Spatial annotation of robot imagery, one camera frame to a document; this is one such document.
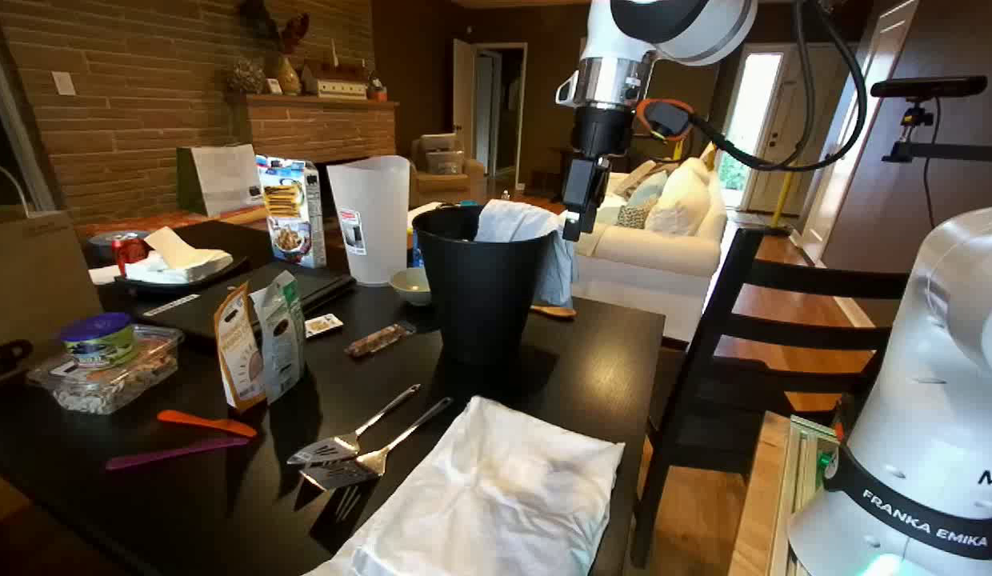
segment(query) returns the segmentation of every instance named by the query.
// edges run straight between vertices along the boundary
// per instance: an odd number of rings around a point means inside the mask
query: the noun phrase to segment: wooden floor
[[[761,259],[803,263],[800,254],[779,237],[767,237]],[[844,323],[843,310],[823,296],[779,300],[770,290],[743,293],[746,310],[770,310],[779,316],[803,316],[812,323]],[[812,369],[844,362],[855,369],[862,357],[821,357],[821,356],[780,356],[776,349],[753,349],[743,341],[722,341],[728,353],[764,357],[779,369]],[[746,479],[736,474],[686,469],[672,467],[666,495],[655,519],[655,540],[646,568],[629,568],[635,576],[720,576],[728,572],[746,498]],[[69,572],[114,572],[97,550],[57,528],[15,488],[0,479],[0,572],[48,572],[64,565]]]

